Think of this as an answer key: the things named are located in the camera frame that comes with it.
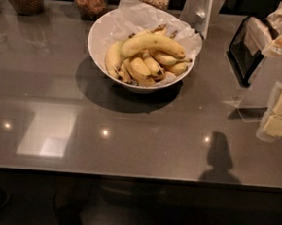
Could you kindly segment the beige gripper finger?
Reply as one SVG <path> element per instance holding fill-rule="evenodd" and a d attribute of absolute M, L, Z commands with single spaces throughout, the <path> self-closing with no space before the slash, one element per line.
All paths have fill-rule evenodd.
<path fill-rule="evenodd" d="M 282 34 L 267 44 L 261 53 L 266 57 L 282 56 Z"/>

